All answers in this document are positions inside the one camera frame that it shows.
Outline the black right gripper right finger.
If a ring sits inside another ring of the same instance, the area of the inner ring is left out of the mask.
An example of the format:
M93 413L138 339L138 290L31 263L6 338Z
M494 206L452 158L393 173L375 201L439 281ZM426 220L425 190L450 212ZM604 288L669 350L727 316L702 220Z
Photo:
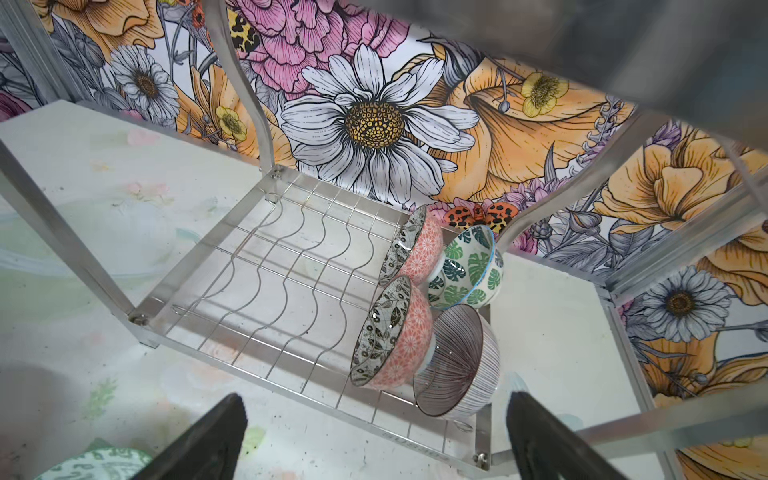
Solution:
M511 394L506 426L523 480L625 479L527 392Z

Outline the teal geometric pattern bowl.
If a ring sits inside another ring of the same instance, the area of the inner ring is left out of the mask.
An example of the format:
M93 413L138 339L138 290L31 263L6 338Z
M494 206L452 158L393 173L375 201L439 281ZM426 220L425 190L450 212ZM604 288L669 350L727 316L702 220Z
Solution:
M126 480L132 479L152 457L130 448L101 448L71 457L44 471L36 480Z

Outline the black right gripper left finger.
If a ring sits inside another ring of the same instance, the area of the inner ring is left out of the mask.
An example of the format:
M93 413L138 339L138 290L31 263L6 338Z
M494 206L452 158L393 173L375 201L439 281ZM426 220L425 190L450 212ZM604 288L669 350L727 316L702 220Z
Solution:
M243 399L231 393L133 479L233 479L247 426Z

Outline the black white floral bowl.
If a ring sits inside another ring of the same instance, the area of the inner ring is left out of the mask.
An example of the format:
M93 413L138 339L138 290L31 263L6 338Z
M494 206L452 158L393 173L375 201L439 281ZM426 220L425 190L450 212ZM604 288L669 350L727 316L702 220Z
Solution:
M418 286L431 278L444 260L442 229L426 206L417 208L400 227L381 265L378 283L408 277Z

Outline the purple striped bowl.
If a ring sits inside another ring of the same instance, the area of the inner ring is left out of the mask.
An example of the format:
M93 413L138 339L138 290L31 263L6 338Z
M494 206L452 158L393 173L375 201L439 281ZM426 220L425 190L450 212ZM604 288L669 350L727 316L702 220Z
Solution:
M463 420L491 402L500 378L500 353L489 322L460 304L433 324L429 362L413 380L418 409L437 419Z

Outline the green leaf pattern bowl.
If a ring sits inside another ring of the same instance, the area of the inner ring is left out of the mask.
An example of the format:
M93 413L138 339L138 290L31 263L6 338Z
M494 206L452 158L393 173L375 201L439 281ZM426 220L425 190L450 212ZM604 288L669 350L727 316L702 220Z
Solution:
M460 304L480 309L501 291L503 276L503 256L492 230L472 226L443 249L428 278L428 301L440 310Z

